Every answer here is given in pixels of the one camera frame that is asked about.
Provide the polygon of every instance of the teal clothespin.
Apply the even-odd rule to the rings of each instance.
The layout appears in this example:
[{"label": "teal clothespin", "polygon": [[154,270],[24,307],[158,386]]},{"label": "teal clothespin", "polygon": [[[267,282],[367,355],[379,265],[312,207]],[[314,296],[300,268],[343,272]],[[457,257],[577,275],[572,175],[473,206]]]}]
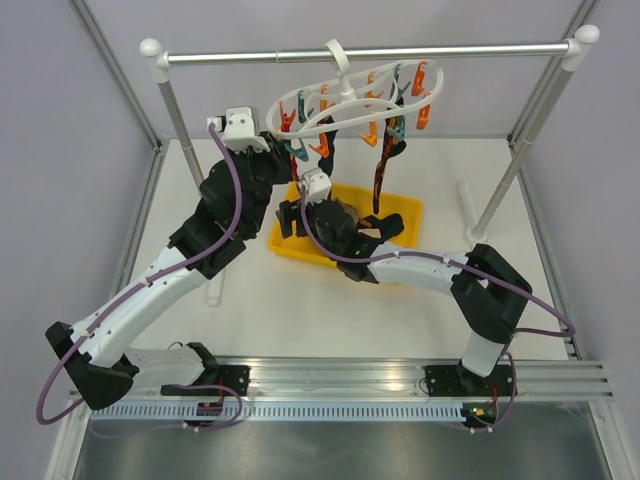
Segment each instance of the teal clothespin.
[{"label": "teal clothespin", "polygon": [[400,115],[399,117],[396,117],[396,119],[395,128],[387,127],[387,132],[389,132],[389,135],[396,138],[399,142],[402,142],[405,134],[405,118],[404,115]]},{"label": "teal clothespin", "polygon": [[[300,121],[300,123],[307,123],[307,115],[305,114],[305,111],[304,111],[304,98],[302,98],[303,93],[304,93],[304,90],[300,90],[298,92],[298,120]],[[313,108],[309,110],[309,115],[313,115],[313,110],[314,110]]]},{"label": "teal clothespin", "polygon": [[398,83],[399,78],[400,78],[400,64],[397,63],[396,67],[393,69],[393,79],[395,80],[395,82],[391,84],[391,95],[389,96],[389,98],[393,98],[393,92],[396,91],[396,84]]},{"label": "teal clothespin", "polygon": [[286,148],[287,152],[289,152],[291,155],[294,155],[296,158],[299,158],[303,162],[308,162],[309,154],[307,153],[307,148],[304,146],[304,142],[302,141],[302,139],[300,139],[299,141],[300,148],[293,148],[289,143],[285,143],[284,148]]},{"label": "teal clothespin", "polygon": [[402,98],[402,96],[404,95],[404,92],[407,91],[407,89],[411,86],[411,82],[407,82],[407,84],[404,86],[404,88],[398,88],[398,100],[400,100]]}]

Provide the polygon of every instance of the clothespin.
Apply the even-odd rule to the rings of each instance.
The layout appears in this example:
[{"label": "clothespin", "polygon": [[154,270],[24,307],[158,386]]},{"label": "clothespin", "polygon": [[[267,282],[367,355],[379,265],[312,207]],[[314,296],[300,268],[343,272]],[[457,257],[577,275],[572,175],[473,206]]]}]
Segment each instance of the clothespin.
[{"label": "clothespin", "polygon": [[[320,87],[320,93],[327,93],[327,88],[329,88],[329,85],[327,85],[326,83],[324,85],[322,85],[322,87]],[[327,101],[326,100],[320,100],[320,111],[324,112],[327,108],[331,108],[335,105],[335,103],[332,103],[331,105],[327,105]]]},{"label": "clothespin", "polygon": [[289,143],[285,143],[284,148],[286,148],[287,152],[289,152],[291,155],[299,158],[303,162],[309,161],[309,154],[307,153],[307,149],[305,148],[302,139],[300,139],[300,148],[293,148]]},{"label": "clothespin", "polygon": [[393,137],[394,145],[397,145],[399,142],[403,141],[404,134],[405,134],[404,115],[400,115],[399,117],[393,117],[389,122],[389,126],[387,127],[387,132],[389,132],[389,135]]},{"label": "clothespin", "polygon": [[284,112],[284,105],[282,104],[282,101],[280,101],[280,123],[282,125],[282,131],[283,132],[288,132],[291,128],[291,124],[293,123],[293,121],[296,119],[296,111],[295,109],[293,110],[293,112],[291,112],[291,115],[287,115]]},{"label": "clothespin", "polygon": [[[427,92],[423,98],[427,98],[431,95],[431,92]],[[431,105],[426,105],[418,112],[418,121],[416,122],[416,128],[418,130],[424,130],[429,123],[429,114],[431,113]]]},{"label": "clothespin", "polygon": [[[367,77],[367,85],[371,85],[373,83],[373,76],[376,74],[375,70],[371,70],[369,72],[369,76]],[[380,93],[373,93],[372,91],[368,91],[364,94],[365,98],[380,98],[384,90]]]},{"label": "clothespin", "polygon": [[400,64],[397,63],[395,68],[393,69],[393,82],[391,83],[391,95],[389,95],[389,98],[393,98],[393,93],[396,91],[396,84],[398,83],[398,81],[400,80]]},{"label": "clothespin", "polygon": [[378,144],[378,125],[376,122],[369,122],[369,133],[361,133],[360,138],[370,146],[375,147]]},{"label": "clothespin", "polygon": [[424,67],[426,64],[427,62],[420,62],[418,64],[418,68],[416,68],[416,74],[413,77],[413,88],[411,88],[411,95],[414,97],[417,97],[424,92],[424,86],[422,84],[424,83]]},{"label": "clothespin", "polygon": [[329,156],[329,141],[327,140],[327,135],[324,133],[320,134],[320,145],[314,147],[309,144],[309,148],[320,155],[322,158],[327,158]]},{"label": "clothespin", "polygon": [[398,87],[398,98],[402,98],[404,92],[411,86],[411,82],[407,82],[407,84],[403,88]]},{"label": "clothespin", "polygon": [[[298,92],[298,120],[300,120],[300,123],[307,123],[307,115],[304,112],[304,98],[302,97],[303,94],[304,90],[300,90]],[[313,115],[314,110],[314,108],[309,110],[309,115]]]}]

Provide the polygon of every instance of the yellow tray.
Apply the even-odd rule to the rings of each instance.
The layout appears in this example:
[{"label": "yellow tray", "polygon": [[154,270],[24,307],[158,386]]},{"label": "yellow tray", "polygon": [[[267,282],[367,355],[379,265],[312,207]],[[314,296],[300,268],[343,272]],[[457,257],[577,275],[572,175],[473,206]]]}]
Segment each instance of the yellow tray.
[{"label": "yellow tray", "polygon": [[[353,205],[358,210],[360,218],[373,214],[373,193],[371,190],[336,184],[333,185],[331,194],[344,203]],[[300,198],[300,196],[298,195],[295,184],[291,183],[285,200],[294,201],[298,198]],[[415,248],[418,244],[418,235],[420,234],[420,224],[422,222],[422,202],[415,198],[392,195],[390,193],[381,194],[378,218],[384,218],[392,213],[402,215],[404,231],[400,235],[393,237],[391,241],[402,247]],[[280,224],[276,219],[273,230],[271,230],[271,236],[269,237],[269,250],[283,257],[289,257],[303,262],[315,263],[327,267],[336,266],[336,262],[324,256],[313,244],[311,239],[308,237],[296,237],[295,226],[293,231],[294,235],[291,237],[287,239],[282,238]]]}]

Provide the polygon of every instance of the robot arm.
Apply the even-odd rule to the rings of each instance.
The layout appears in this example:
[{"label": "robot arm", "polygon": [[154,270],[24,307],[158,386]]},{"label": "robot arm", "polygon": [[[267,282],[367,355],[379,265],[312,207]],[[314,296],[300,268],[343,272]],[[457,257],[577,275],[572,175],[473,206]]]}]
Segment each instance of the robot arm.
[{"label": "robot arm", "polygon": [[[87,318],[74,325],[58,322],[47,330],[47,339],[59,358],[81,337],[88,337],[65,368],[90,408],[106,408],[132,389],[217,383],[218,364],[199,343],[171,350],[138,350],[129,345],[179,298],[212,279],[244,251],[244,241],[255,238],[260,230],[273,186],[292,180],[286,142],[269,133],[257,134],[252,114],[248,108],[227,111],[225,141],[242,186],[240,222],[231,238],[202,260],[155,283],[148,280],[155,272],[204,252],[229,228],[235,191],[226,163],[219,162],[200,185],[202,199],[195,213],[171,235],[169,245],[138,279]],[[224,121],[210,122],[219,123],[218,129],[225,126]],[[474,332],[462,367],[478,377],[491,373],[513,335],[526,300],[494,285],[485,288],[466,272],[418,255],[375,260],[381,254],[397,251],[398,247],[357,228],[353,212],[331,199],[331,182],[325,172],[320,169],[308,172],[301,182],[307,192],[311,229],[322,245],[345,257],[374,259],[359,264],[338,262],[338,268],[355,281],[407,283],[453,296]],[[306,235],[301,228],[301,211],[300,201],[281,204],[278,219],[285,236],[292,234],[293,220],[297,223],[297,235]],[[471,253],[450,254],[449,258],[472,264],[531,291],[526,281],[489,246],[478,245]],[[139,283],[146,288],[117,306],[89,335],[87,328],[94,318]]]},{"label": "robot arm", "polygon": [[[229,138],[225,141],[233,147],[245,146],[244,150],[237,151],[229,147],[242,185],[242,211],[232,237],[201,261],[154,283],[148,280],[159,270],[205,251],[229,228],[235,191],[229,169],[221,161],[200,185],[202,199],[195,213],[171,235],[169,245],[139,278],[87,318],[73,325],[57,322],[46,332],[59,358],[81,337],[88,337],[65,368],[93,410],[112,405],[132,389],[216,383],[217,362],[199,343],[171,350],[137,350],[129,345],[179,298],[212,279],[244,251],[244,242],[255,238],[262,226],[273,186],[292,180],[289,153],[284,144],[269,133],[254,132],[250,109],[230,109],[227,121],[242,128],[240,132],[227,128],[229,135],[225,137]],[[247,125],[251,125],[248,131],[244,128]],[[95,317],[139,283],[146,288],[119,305],[89,336],[87,328]]]},{"label": "robot arm", "polygon": [[[384,238],[374,238],[358,228],[359,220],[348,207],[331,198],[330,181],[323,172],[307,172],[301,183],[306,192],[308,224],[322,247],[345,259],[373,259],[364,263],[338,261],[338,269],[354,281],[416,285],[452,296],[471,328],[471,337],[461,360],[463,374],[480,378],[489,376],[511,341],[527,300],[498,285],[489,283],[485,286],[475,275],[429,258],[429,253],[472,266],[531,293],[529,283],[489,245],[478,244],[471,252],[442,255],[402,248]],[[307,235],[306,229],[301,227],[304,223],[302,215],[301,200],[280,204],[278,219],[285,238],[293,234],[293,221],[298,227],[296,235]],[[393,256],[375,260],[385,254]]]}]

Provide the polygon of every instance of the white tabletop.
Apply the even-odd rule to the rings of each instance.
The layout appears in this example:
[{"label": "white tabletop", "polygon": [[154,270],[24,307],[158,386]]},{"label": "white tabletop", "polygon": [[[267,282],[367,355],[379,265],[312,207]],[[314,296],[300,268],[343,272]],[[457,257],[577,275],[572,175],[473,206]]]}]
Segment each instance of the white tabletop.
[{"label": "white tabletop", "polygon": [[[212,140],[194,140],[203,172],[222,158]],[[360,139],[336,140],[332,180],[371,188],[379,148]],[[389,161],[383,191],[422,200],[419,248],[467,251],[457,185],[466,179],[478,212],[486,205],[510,156],[504,140],[411,139]],[[457,358],[469,338],[456,302],[406,285],[356,283],[337,270],[276,256],[267,249],[275,209],[286,186],[274,189],[263,228],[227,267],[222,303],[211,307],[203,287],[173,305],[134,342],[164,348],[202,342],[214,355],[294,357]],[[138,254],[141,273],[189,217],[199,196],[177,140],[165,159]],[[524,200],[514,181],[488,229],[493,245],[550,301]],[[556,319],[529,304],[519,326],[558,330]],[[561,339],[520,335],[519,359],[566,359]]]}]

